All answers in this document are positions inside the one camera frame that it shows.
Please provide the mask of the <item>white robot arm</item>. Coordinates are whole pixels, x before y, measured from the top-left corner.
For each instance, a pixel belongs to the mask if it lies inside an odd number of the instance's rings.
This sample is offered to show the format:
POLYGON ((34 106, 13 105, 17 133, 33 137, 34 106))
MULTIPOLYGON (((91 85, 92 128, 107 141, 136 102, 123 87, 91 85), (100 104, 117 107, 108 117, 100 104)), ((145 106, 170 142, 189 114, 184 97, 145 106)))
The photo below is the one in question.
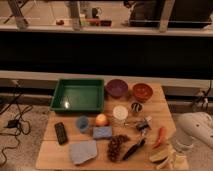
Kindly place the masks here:
POLYGON ((206 112, 181 114, 170 143, 177 154, 184 156, 194 147, 195 139, 213 150, 213 118, 206 112))

